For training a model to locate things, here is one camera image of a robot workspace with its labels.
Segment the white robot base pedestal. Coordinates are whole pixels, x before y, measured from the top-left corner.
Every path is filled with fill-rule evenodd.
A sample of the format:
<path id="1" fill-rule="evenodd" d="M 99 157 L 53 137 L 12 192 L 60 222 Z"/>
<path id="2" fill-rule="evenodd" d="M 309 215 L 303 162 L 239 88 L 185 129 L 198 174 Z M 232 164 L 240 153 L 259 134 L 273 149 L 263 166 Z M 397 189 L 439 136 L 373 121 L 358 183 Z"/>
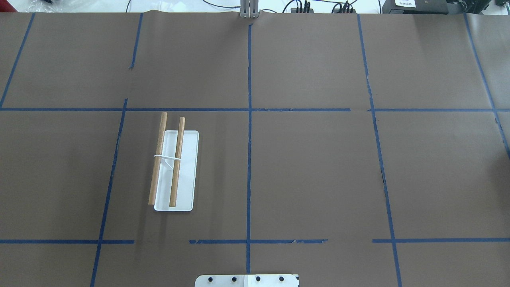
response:
<path id="1" fill-rule="evenodd" d="M 200 275 L 195 287 L 299 287 L 295 274 Z"/>

